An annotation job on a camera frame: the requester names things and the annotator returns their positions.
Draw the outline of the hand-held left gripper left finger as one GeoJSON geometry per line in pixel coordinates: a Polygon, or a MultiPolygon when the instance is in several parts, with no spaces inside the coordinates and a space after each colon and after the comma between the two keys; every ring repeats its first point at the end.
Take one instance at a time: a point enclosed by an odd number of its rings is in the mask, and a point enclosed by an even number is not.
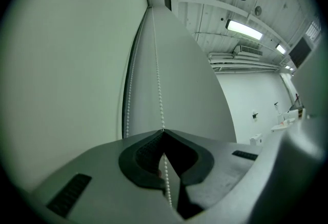
{"type": "Polygon", "coordinates": [[[95,146],[47,177],[31,201],[47,223],[181,223],[161,190],[144,189],[119,168],[121,152],[155,134],[95,146]]]}

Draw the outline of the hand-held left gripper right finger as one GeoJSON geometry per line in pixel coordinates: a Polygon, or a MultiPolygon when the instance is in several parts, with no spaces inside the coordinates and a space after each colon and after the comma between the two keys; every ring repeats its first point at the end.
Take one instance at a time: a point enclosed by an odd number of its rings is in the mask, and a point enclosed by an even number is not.
{"type": "Polygon", "coordinates": [[[327,118],[305,119],[251,146],[174,131],[212,153],[203,182],[187,186],[200,212],[183,218],[163,211],[164,223],[305,223],[320,219],[327,195],[327,118]]]}

